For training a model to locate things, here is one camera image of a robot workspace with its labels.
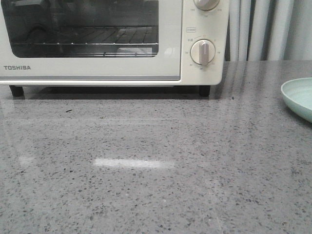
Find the cream Toshiba toaster oven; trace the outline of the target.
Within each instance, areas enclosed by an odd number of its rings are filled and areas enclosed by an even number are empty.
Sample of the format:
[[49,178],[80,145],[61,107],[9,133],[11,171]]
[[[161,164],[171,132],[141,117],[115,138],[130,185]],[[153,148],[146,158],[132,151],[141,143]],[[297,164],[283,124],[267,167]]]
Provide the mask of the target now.
[[[178,80],[38,80],[1,79],[1,85],[8,85],[13,96],[22,96],[25,86],[95,86],[95,87],[148,87],[148,86],[198,86],[201,96],[208,96],[210,87],[222,80],[224,54],[229,20],[230,3],[220,0],[210,11],[198,9],[193,0],[182,0],[182,26],[180,50],[180,78]],[[201,39],[211,41],[215,46],[214,59],[207,65],[196,64],[191,58],[192,45]]]

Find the glass oven door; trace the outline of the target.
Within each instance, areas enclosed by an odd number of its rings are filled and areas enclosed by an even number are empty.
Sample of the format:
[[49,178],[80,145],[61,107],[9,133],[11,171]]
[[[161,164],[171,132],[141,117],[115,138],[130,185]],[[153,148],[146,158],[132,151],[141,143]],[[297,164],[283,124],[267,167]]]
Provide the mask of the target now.
[[[0,3],[0,77],[38,80],[178,80],[183,2],[180,0],[3,0]],[[10,41],[34,28],[158,28],[159,52],[150,58],[19,58]]]

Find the beige timer knob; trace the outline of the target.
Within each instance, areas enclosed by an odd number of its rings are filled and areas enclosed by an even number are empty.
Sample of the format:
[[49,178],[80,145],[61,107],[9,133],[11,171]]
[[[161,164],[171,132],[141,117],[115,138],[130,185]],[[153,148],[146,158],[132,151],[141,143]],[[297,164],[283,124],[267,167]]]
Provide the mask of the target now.
[[191,47],[191,58],[196,64],[207,66],[214,56],[215,46],[207,39],[198,40]]

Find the beige temperature knob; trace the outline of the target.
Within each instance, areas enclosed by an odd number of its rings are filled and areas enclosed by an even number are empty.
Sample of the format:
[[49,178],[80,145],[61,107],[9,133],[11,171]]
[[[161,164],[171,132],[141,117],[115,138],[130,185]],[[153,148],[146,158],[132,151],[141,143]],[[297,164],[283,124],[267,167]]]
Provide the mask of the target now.
[[194,4],[202,11],[210,11],[217,7],[219,0],[194,0]]

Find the grey pleated curtain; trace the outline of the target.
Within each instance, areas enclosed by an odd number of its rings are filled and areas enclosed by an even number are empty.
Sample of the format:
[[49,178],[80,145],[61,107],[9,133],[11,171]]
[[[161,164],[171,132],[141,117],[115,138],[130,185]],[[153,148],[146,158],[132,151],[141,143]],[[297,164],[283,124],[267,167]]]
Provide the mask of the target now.
[[311,58],[310,0],[230,1],[226,61]]

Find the light green round plate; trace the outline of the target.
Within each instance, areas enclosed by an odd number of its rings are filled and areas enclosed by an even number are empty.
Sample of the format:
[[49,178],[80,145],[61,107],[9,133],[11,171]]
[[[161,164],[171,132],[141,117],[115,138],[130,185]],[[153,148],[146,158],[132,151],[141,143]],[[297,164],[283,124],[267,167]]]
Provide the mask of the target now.
[[285,104],[298,116],[312,122],[312,78],[298,78],[281,85]]

